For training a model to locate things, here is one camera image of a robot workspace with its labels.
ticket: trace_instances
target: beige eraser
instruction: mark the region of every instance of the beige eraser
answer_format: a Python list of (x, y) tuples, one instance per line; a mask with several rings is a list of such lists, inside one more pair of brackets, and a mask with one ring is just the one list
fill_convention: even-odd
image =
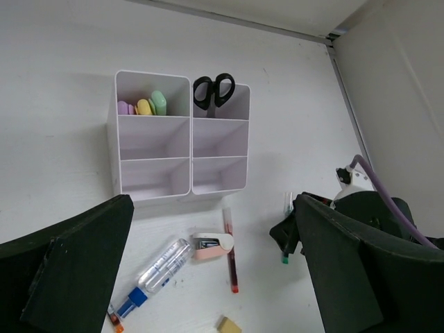
[(220, 333), (242, 333), (242, 330), (227, 317), (223, 317), (221, 324), (217, 328)]

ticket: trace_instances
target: white desk surface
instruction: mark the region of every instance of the white desk surface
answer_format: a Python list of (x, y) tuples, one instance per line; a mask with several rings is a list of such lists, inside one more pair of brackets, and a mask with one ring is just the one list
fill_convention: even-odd
[(227, 71), (252, 90), (247, 188), (137, 210), (112, 301), (170, 241), (223, 231), (229, 205), (240, 293), (230, 292), (226, 258), (187, 264), (126, 332), (215, 332), (222, 315), (244, 332), (322, 332), (305, 258), (281, 264), (268, 231), (285, 191), (333, 197), (335, 168), (359, 153), (325, 47), (120, 0), (36, 2), (0, 5), (0, 242), (112, 196), (105, 122), (116, 71), (192, 80)]

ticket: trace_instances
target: yellow eraser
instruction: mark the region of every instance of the yellow eraser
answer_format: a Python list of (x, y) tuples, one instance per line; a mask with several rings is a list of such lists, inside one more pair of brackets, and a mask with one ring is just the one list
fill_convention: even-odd
[(217, 327), (220, 333), (242, 333), (242, 330), (227, 317), (223, 317), (221, 324)]
[(153, 113), (151, 112), (150, 104), (146, 99), (141, 99), (137, 102), (136, 105), (136, 113), (144, 116), (151, 116)]

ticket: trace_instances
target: scissor handle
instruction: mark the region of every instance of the scissor handle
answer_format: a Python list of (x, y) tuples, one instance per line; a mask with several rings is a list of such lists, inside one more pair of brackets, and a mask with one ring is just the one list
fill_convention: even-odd
[[(205, 98), (202, 101), (198, 101), (196, 98), (196, 90), (202, 83), (207, 83), (208, 88), (205, 93)], [(208, 110), (211, 103), (211, 95), (213, 94), (213, 81), (208, 76), (202, 76), (201, 78), (198, 78), (194, 81), (193, 84), (193, 96), (194, 96), (194, 104), (196, 104), (198, 107), (200, 107), (202, 110)]]
[[(228, 92), (221, 96), (221, 82), (223, 80), (230, 80), (231, 87)], [(216, 81), (214, 82), (214, 104), (216, 107), (220, 108), (223, 104), (227, 103), (227, 101), (231, 98), (234, 93), (234, 89), (236, 88), (236, 83), (234, 78), (229, 73), (222, 73), (216, 77)]]

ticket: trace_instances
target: red marker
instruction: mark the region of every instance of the red marker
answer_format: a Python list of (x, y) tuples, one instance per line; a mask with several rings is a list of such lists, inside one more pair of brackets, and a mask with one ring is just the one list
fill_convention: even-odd
[[(225, 226), (225, 232), (233, 235), (231, 209), (229, 207), (223, 209), (223, 224)], [(234, 260), (234, 246), (233, 249), (230, 251), (230, 253), (228, 253), (228, 266), (230, 267), (231, 291), (233, 293), (238, 293), (239, 287), (237, 285), (236, 261)]]

